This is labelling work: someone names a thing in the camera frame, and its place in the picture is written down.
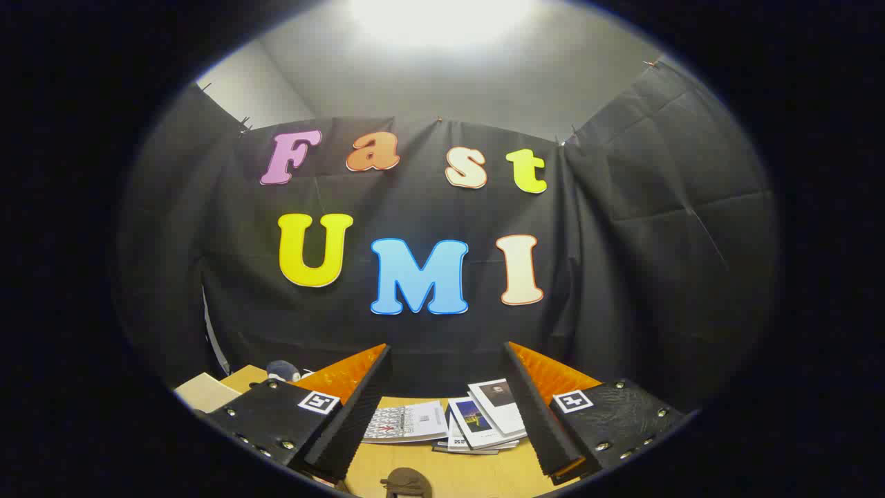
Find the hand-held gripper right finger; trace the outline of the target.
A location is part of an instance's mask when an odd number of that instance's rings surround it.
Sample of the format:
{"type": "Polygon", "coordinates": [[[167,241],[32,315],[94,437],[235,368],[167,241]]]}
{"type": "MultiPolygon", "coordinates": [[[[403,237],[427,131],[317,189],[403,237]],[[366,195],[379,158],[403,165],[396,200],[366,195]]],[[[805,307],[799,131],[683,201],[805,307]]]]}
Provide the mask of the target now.
{"type": "Polygon", "coordinates": [[[602,382],[515,342],[503,368],[543,475],[555,485],[631,461],[686,413],[626,378],[602,382]]]}

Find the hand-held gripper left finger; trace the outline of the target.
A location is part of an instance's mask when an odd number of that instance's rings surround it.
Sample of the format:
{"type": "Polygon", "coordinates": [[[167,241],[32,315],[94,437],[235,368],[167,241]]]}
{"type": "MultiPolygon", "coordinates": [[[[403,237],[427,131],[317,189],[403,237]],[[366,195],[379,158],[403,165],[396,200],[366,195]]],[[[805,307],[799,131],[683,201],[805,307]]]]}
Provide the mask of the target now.
{"type": "Polygon", "coordinates": [[[345,478],[392,371],[390,346],[339,360],[297,382],[272,376],[203,416],[216,431],[294,472],[345,478]]]}

